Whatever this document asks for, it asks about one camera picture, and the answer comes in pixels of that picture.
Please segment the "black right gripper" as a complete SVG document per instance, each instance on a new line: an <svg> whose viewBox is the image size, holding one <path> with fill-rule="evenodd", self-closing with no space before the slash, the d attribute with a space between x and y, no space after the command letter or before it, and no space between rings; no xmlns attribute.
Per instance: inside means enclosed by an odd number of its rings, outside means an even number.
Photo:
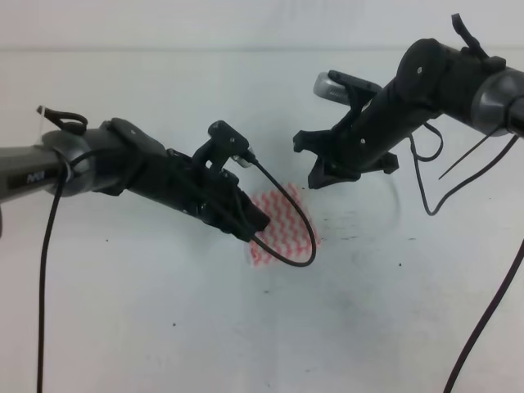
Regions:
<svg viewBox="0 0 524 393"><path fill-rule="evenodd" d="M387 85L348 128L337 135L331 130L301 130L292 139L293 150L329 154L325 160L318 157L308 175L308 188L321 189L344 182L337 168L354 173L369 169L437 116L438 110L429 104L405 101L394 85Z"/></svg>

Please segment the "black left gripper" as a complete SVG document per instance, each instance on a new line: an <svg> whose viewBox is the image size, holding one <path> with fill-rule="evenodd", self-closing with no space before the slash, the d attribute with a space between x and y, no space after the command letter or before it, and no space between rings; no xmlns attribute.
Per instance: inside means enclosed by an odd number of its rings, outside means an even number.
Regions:
<svg viewBox="0 0 524 393"><path fill-rule="evenodd" d="M123 155L124 187L249 242L254 232L266 229L270 217L238 187L236 175L206 166L210 150L211 142L193 156L166 150L144 152L135 147ZM241 201L241 218L237 201Z"/></svg>

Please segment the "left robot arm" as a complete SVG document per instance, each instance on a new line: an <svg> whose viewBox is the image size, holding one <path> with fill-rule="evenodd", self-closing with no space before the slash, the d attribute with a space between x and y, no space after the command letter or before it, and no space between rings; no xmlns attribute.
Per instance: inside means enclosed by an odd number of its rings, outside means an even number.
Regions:
<svg viewBox="0 0 524 393"><path fill-rule="evenodd" d="M225 169L255 156L249 142L222 120L208 129L209 139L192 156L148 136L121 118L90 129L81 115L40 106L37 112L57 129L40 143L1 150L1 200L40 190L71 197L99 192L117 197L124 191L168 206L248 242L270 218Z"/></svg>

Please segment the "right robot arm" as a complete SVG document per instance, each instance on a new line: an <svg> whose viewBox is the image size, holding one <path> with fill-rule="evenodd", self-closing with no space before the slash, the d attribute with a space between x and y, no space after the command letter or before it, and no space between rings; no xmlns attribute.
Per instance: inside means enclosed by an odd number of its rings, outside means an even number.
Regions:
<svg viewBox="0 0 524 393"><path fill-rule="evenodd" d="M440 115L486 136L523 135L523 73L499 56L488 56L452 16L465 42L459 50L433 38L419 39L403 55L385 86L329 70L318 75L314 94L350 110L328 130L300 131L296 152L317 156L308 186L320 189L354 182L368 172L399 167L391 149Z"/></svg>

